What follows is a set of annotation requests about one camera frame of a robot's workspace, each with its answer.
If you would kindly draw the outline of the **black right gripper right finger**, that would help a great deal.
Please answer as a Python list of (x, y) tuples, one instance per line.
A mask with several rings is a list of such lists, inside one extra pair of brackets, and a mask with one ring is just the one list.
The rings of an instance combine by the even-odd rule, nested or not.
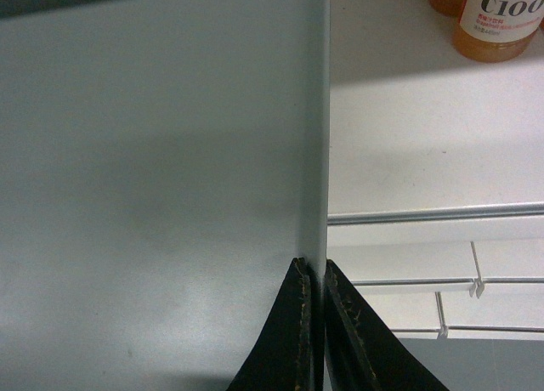
[(445, 390), (332, 261), (324, 278), (326, 363), (334, 390)]

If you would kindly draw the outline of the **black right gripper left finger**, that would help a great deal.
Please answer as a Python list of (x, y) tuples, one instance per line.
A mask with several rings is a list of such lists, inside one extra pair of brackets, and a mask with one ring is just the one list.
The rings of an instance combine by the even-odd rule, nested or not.
[(312, 287), (304, 258), (294, 258), (256, 343), (229, 390), (312, 390)]

